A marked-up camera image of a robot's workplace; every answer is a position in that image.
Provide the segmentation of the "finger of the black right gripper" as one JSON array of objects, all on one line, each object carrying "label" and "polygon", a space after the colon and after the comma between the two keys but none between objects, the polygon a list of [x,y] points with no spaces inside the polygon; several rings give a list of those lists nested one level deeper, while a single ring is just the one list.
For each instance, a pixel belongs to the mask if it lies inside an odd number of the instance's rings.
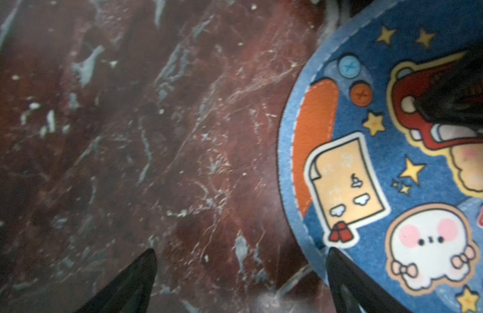
[{"label": "finger of the black right gripper", "polygon": [[329,250],[326,267],[337,312],[409,312],[339,249]]}]

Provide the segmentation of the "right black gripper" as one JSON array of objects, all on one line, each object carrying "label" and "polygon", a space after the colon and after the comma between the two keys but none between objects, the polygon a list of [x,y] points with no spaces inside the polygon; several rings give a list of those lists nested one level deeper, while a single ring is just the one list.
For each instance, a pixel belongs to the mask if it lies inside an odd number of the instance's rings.
[{"label": "right black gripper", "polygon": [[415,108],[431,123],[483,128],[483,99],[465,95],[469,87],[480,82],[483,82],[483,38],[415,100]]}]

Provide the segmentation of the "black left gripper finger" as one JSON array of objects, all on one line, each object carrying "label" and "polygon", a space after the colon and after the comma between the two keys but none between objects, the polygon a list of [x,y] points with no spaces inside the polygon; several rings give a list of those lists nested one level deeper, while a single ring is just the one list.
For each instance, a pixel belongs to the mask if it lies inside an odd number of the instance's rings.
[{"label": "black left gripper finger", "polygon": [[155,250],[147,249],[77,312],[146,312],[156,272]]}]

